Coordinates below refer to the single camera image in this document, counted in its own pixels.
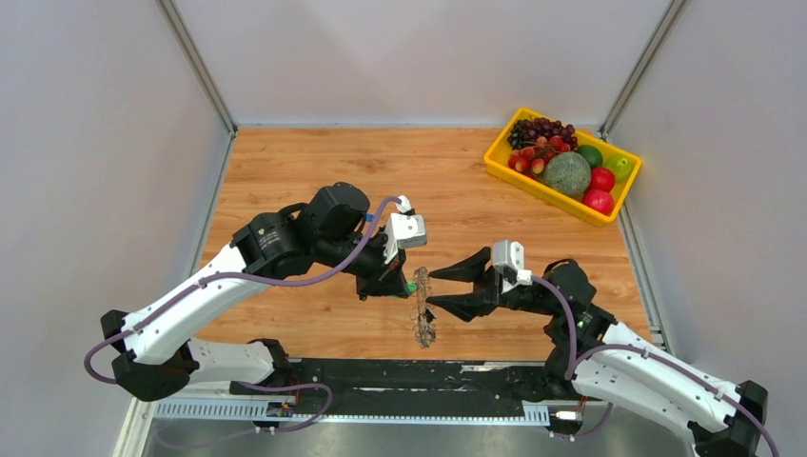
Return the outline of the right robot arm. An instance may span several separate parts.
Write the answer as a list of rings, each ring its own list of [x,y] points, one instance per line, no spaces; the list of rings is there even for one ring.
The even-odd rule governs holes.
[[[698,456],[754,456],[761,442],[779,454],[765,426],[765,387],[709,375],[640,337],[595,304],[597,290],[575,260],[536,275],[523,246],[503,240],[429,275],[472,284],[468,293],[426,300],[465,322],[498,308],[549,317],[543,331],[554,347],[543,383],[552,395],[574,391],[627,409],[676,433]]]

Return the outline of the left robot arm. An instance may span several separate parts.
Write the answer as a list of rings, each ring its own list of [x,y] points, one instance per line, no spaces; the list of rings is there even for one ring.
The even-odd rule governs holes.
[[[306,203],[260,213],[162,298],[102,317],[103,346],[116,350],[108,381],[144,402],[220,382],[235,391],[281,393],[293,370],[279,342],[216,343],[200,339],[199,330],[268,288],[313,286],[339,273],[355,278],[361,299],[405,298],[406,253],[426,240],[424,219],[405,196],[373,209],[345,182],[319,189]]]

